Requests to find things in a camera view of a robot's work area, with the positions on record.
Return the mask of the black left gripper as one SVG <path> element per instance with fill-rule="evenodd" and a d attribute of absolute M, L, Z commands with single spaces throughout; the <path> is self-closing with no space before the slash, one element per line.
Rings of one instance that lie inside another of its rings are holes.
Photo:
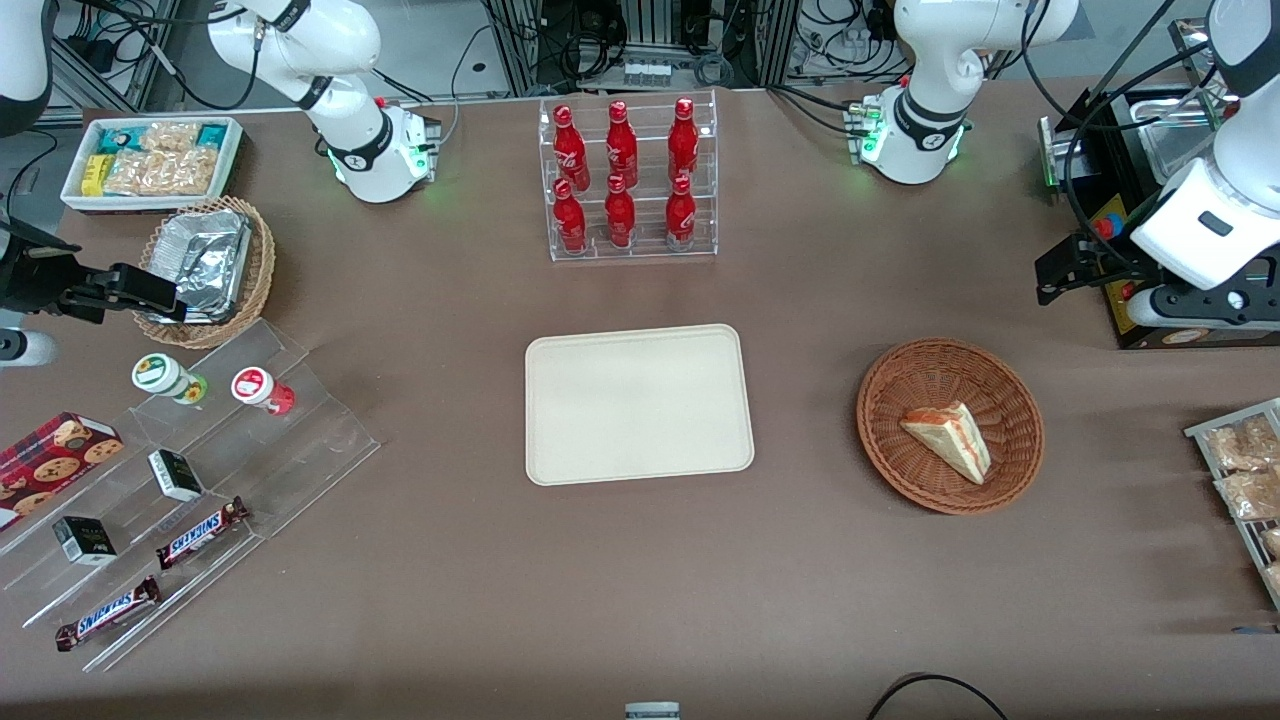
<path fill-rule="evenodd" d="M 1123 300 L 1123 281 L 1151 282 L 1153 261 L 1134 245 L 1130 232 L 1106 240 L 1076 232 L 1036 259 L 1036 279 L 1039 306 L 1080 287 Z"/>

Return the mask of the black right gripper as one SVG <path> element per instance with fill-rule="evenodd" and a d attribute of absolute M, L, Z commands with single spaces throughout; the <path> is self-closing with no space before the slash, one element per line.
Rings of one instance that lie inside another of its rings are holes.
<path fill-rule="evenodd" d="M 82 247 L 17 219 L 4 220 L 8 245 L 1 260 L 1 305 L 36 315 L 69 316 L 101 324 L 114 309 L 106 290 L 95 279 L 96 269 L 79 264 Z M 110 296 L 134 307 L 138 319 L 154 324 L 186 324 L 187 305 L 178 286 L 124 263 L 110 266 Z"/>

